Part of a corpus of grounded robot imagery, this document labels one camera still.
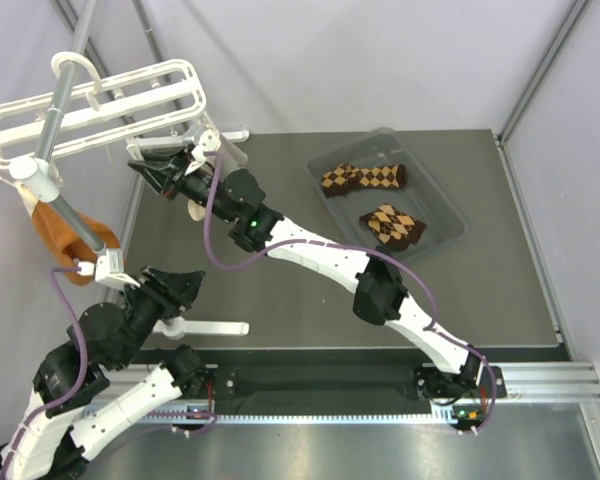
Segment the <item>cream white ribbed sock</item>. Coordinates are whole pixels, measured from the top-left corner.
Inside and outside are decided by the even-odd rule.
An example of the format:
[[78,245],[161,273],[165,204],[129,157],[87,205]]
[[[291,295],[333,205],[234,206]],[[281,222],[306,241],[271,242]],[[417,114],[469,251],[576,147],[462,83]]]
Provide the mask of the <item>cream white ribbed sock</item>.
[[187,202],[187,212],[189,217],[195,221],[203,221],[206,217],[206,208],[193,200]]

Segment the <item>white plastic clip hanger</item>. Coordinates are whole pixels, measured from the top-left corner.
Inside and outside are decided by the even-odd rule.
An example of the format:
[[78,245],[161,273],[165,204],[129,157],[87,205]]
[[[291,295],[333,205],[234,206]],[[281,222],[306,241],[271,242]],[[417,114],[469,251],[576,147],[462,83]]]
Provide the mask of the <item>white plastic clip hanger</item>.
[[231,164],[248,161],[235,145],[247,139],[247,132],[224,133],[216,127],[197,72],[186,60],[102,77],[84,56],[59,52],[51,66],[56,75],[74,66],[90,79],[63,87],[65,107],[58,106],[52,92],[0,104],[0,171],[8,171],[21,156],[54,163],[120,142],[134,160],[142,159],[143,151],[185,151],[183,135],[199,123],[219,131],[218,151],[228,154]]

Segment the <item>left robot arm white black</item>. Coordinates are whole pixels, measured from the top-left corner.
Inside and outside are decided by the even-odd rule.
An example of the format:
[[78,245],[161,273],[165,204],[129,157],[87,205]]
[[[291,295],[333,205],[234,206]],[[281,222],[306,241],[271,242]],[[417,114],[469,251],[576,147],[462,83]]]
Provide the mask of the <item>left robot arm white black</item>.
[[85,413],[109,388],[107,372],[127,368],[158,322],[192,307],[205,275],[146,267],[124,286],[123,304],[101,302],[72,314],[68,341],[40,364],[23,419],[0,445],[0,478],[76,479],[140,419],[200,394],[208,383],[206,365],[190,346],[180,345],[126,393]]

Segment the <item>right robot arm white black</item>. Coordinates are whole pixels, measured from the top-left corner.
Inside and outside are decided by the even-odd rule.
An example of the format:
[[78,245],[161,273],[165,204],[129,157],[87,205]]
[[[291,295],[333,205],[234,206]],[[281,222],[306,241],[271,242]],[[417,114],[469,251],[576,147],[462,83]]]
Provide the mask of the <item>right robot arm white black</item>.
[[498,380],[486,357],[468,342],[450,334],[426,312],[403,284],[409,270],[380,250],[334,243],[269,208],[266,195],[244,167],[229,166],[219,152],[206,154],[212,169],[197,167],[185,152],[172,156],[147,155],[129,161],[157,194],[172,200],[179,195],[204,207],[203,241],[208,257],[213,217],[230,224],[230,238],[249,253],[250,265],[267,256],[291,262],[322,275],[350,292],[352,310],[362,321],[388,327],[424,352],[451,389],[449,397],[472,394],[489,379]]

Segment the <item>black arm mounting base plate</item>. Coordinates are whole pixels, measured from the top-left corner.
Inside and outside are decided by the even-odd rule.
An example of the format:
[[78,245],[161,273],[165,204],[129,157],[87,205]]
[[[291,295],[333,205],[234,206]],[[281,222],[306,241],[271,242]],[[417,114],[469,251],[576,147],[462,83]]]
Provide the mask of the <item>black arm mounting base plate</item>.
[[212,372],[215,411],[227,415],[420,414],[432,400],[476,400],[491,391],[454,384],[448,374],[412,365],[221,365]]

